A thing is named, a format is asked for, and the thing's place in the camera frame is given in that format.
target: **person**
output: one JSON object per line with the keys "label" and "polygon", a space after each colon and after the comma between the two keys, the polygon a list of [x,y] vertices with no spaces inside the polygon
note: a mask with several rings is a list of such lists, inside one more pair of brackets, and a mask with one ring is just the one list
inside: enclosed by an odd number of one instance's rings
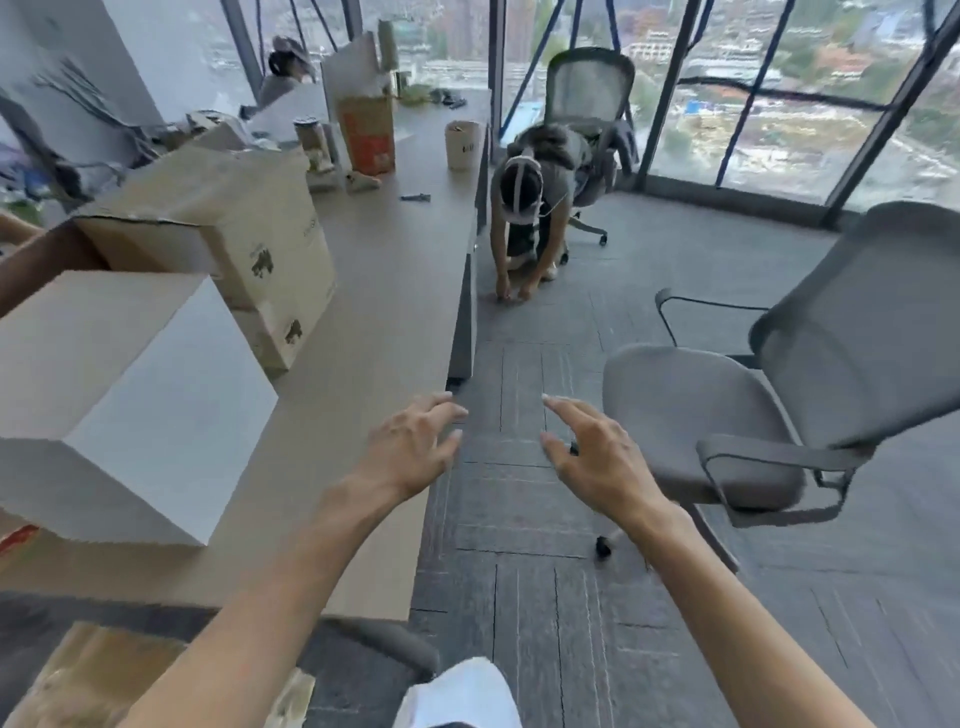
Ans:
{"label": "person", "polygon": [[[663,495],[623,427],[585,402],[543,400],[579,446],[572,455],[542,433],[560,480],[620,526],[658,572],[741,728],[873,726]],[[227,602],[123,725],[260,728],[350,559],[394,508],[451,466],[462,432],[440,433],[466,415],[443,393],[416,398],[377,427],[293,542]]]}
{"label": "person", "polygon": [[0,243],[20,245],[42,232],[43,228],[38,228],[11,212],[0,209]]}
{"label": "person", "polygon": [[274,51],[267,59],[270,73],[264,77],[256,103],[265,109],[280,96],[289,93],[307,76],[316,73],[303,46],[291,37],[276,36]]}
{"label": "person", "polygon": [[[537,124],[507,146],[507,156],[491,180],[490,245],[496,266],[496,296],[512,296],[511,268],[534,259],[536,264],[520,286],[529,301],[542,280],[557,277],[564,253],[566,221],[577,191],[578,171],[589,164],[587,140],[561,124]],[[540,219],[539,241],[534,226]],[[507,239],[507,223],[510,238]]]}

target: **cardboard flap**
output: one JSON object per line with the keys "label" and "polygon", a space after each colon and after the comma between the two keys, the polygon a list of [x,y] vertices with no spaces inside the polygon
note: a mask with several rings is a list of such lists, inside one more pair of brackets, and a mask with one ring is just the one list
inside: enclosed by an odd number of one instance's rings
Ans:
{"label": "cardboard flap", "polygon": [[[132,175],[74,217],[139,219],[206,226],[220,222],[263,177],[290,163],[287,153],[217,152],[186,145]],[[306,158],[303,158],[306,170]]]}

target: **black pants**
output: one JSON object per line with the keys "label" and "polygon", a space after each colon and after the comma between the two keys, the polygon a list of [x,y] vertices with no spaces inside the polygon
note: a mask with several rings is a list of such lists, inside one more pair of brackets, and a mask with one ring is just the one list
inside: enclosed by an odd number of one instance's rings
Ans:
{"label": "black pants", "polygon": [[540,230],[536,241],[534,240],[535,226],[511,223],[510,233],[507,236],[507,255],[510,257],[525,255],[535,250],[536,246],[537,260],[540,260],[540,256],[546,250],[547,241],[550,239],[551,214],[550,207],[546,203],[540,206]]}

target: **white cup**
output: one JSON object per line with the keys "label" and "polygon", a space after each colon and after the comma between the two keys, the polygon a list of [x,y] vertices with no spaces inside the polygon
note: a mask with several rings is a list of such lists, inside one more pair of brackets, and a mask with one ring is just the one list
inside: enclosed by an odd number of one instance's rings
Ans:
{"label": "white cup", "polygon": [[475,121],[451,121],[444,136],[446,166],[456,170],[472,167],[476,150],[483,144],[483,127]]}

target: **hand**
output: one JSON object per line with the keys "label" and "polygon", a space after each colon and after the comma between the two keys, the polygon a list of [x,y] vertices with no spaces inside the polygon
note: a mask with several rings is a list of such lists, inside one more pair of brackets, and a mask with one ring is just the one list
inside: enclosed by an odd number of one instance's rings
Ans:
{"label": "hand", "polygon": [[500,301],[509,301],[512,296],[510,276],[506,273],[496,276],[496,297]]}
{"label": "hand", "polygon": [[523,285],[520,286],[520,300],[521,301],[530,301],[534,297],[534,294],[537,293],[537,286],[540,285],[540,276],[532,276],[526,281],[523,282]]}
{"label": "hand", "polygon": [[543,403],[577,438],[580,454],[572,455],[555,435],[540,434],[543,450],[573,495],[625,530],[634,517],[670,505],[618,422],[584,401],[543,395]]}
{"label": "hand", "polygon": [[351,476],[375,488],[386,488],[395,505],[415,496],[440,477],[460,447],[463,430],[454,430],[437,444],[441,430],[467,410],[449,392],[421,395],[406,409],[371,430],[364,453]]}

